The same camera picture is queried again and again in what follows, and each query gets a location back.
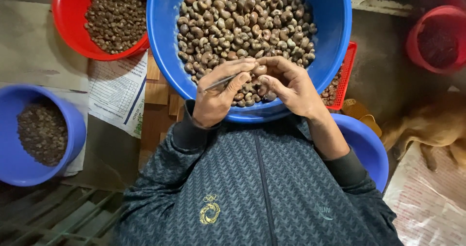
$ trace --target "red bucket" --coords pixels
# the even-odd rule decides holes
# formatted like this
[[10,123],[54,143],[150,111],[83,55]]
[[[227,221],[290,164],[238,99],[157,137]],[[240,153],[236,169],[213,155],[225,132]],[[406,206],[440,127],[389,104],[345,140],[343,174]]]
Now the red bucket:
[[[421,53],[422,51],[424,56],[427,56],[426,50],[422,48],[425,43],[421,41],[421,36],[428,36],[425,33],[428,32],[429,26],[433,24],[442,34],[449,37],[448,40],[454,42],[454,48],[452,49],[454,52],[433,52],[436,59],[453,58],[448,60],[448,65],[445,66],[432,65],[432,61],[429,63]],[[436,50],[437,43],[438,41],[427,47]],[[412,62],[429,71],[439,74],[452,74],[460,70],[466,64],[466,12],[455,6],[440,6],[429,11],[411,29],[406,41],[406,51]]]

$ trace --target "brown dog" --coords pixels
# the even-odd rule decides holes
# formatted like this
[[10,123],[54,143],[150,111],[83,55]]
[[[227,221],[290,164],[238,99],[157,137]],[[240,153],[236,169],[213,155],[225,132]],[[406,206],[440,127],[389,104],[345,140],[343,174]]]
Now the brown dog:
[[466,96],[447,92],[411,108],[407,116],[384,124],[382,141],[385,150],[395,144],[397,159],[406,153],[409,142],[421,142],[421,152],[427,167],[437,170],[437,162],[430,152],[433,147],[450,148],[450,157],[458,166],[466,168]]

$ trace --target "cuff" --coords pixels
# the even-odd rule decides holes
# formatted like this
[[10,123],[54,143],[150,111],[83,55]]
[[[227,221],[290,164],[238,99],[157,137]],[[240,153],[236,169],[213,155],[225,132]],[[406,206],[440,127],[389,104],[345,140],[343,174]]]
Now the cuff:
[[191,117],[194,104],[195,100],[184,102],[183,120],[173,127],[173,142],[179,148],[195,149],[206,145],[209,132],[220,126],[220,124],[216,124],[211,128],[203,128],[195,125]]
[[323,162],[341,187],[358,184],[366,177],[366,170],[351,147],[345,156]]

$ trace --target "concrete floor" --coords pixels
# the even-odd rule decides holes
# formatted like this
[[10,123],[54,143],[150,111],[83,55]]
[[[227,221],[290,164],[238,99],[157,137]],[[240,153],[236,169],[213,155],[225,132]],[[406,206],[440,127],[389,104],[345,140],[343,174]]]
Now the concrete floor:
[[[50,3],[50,0],[19,0]],[[358,44],[347,98],[362,102],[382,124],[411,101],[444,91],[450,85],[466,91],[466,72],[432,74],[413,65],[404,50],[413,20],[367,11],[353,11],[351,40]],[[137,178],[139,141],[89,116],[84,171],[66,180],[99,189],[122,190]],[[390,161],[391,172],[396,162]]]

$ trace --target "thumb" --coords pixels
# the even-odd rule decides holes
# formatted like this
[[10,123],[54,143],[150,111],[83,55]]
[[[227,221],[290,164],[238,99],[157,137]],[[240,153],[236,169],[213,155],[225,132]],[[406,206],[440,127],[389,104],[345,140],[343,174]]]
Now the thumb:
[[265,85],[273,93],[277,94],[277,96],[281,100],[287,100],[293,94],[292,89],[285,87],[277,78],[274,78],[272,76],[269,76],[269,75],[259,76],[259,82],[262,85]]
[[248,72],[241,72],[230,81],[228,86],[223,91],[224,94],[232,96],[233,99],[233,97],[238,93],[238,90],[240,90],[243,84],[246,83],[249,79],[251,79],[251,76]]

